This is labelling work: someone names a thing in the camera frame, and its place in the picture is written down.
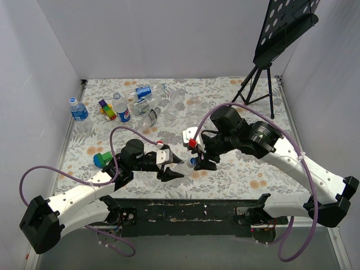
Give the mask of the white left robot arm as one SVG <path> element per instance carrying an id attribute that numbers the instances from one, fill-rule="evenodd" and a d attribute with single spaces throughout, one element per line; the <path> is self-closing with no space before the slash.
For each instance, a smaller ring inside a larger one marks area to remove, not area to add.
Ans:
<path id="1" fill-rule="evenodd" d="M 78 228 L 96 222 L 117 223 L 121 215 L 120 206 L 110 194 L 129 183 L 135 171 L 155 172 L 157 179 L 167 182 L 179 176 L 167 165 L 180 162 L 168 145 L 160 145 L 156 151 L 145 153 L 143 142 L 131 139 L 85 184 L 47 199 L 42 196 L 32 199 L 19 227 L 33 250 L 43 254 Z"/>

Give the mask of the Pocari Sweat cap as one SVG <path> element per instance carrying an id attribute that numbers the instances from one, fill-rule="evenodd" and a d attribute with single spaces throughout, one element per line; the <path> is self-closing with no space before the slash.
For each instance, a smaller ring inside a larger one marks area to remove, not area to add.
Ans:
<path id="1" fill-rule="evenodd" d="M 78 101 L 75 97 L 72 97 L 69 99 L 69 103 L 72 104 L 73 106 L 75 106 L 78 103 Z"/>

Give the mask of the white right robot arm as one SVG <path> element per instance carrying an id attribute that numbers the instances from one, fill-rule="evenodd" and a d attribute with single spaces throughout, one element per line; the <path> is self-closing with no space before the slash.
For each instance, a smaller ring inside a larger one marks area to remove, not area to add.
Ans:
<path id="1" fill-rule="evenodd" d="M 252 208 L 238 208 L 241 224 L 260 225 L 280 217 L 310 217 L 318 224 L 334 228 L 344 219 L 359 180 L 341 177 L 321 167 L 305 154 L 299 154 L 278 128 L 264 122 L 247 123 L 236 109 L 221 106 L 212 112 L 214 136 L 183 131 L 183 144 L 198 155 L 197 170 L 216 170 L 220 156 L 240 150 L 280 169 L 308 193 L 293 196 L 262 194 Z"/>

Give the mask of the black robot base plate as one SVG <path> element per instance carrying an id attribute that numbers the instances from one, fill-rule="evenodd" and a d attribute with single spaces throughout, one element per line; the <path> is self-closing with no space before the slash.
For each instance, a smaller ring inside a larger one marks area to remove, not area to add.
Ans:
<path id="1" fill-rule="evenodd" d="M 123 237 L 140 236 L 220 236 L 252 237 L 253 229 L 274 234 L 277 226 L 288 224 L 287 217 L 264 224 L 250 224 L 244 212 L 256 200 L 209 199 L 113 199 L 110 222 L 96 222 L 100 228 L 116 228 Z"/>

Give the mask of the Pocari Sweat plastic bottle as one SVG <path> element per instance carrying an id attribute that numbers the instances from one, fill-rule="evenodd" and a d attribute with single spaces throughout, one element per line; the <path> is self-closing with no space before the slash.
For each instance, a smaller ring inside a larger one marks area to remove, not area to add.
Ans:
<path id="1" fill-rule="evenodd" d="M 91 117 L 85 104 L 78 103 L 77 101 L 72 102 L 70 104 L 70 112 L 80 129 L 83 131 L 90 131 L 92 129 Z"/>

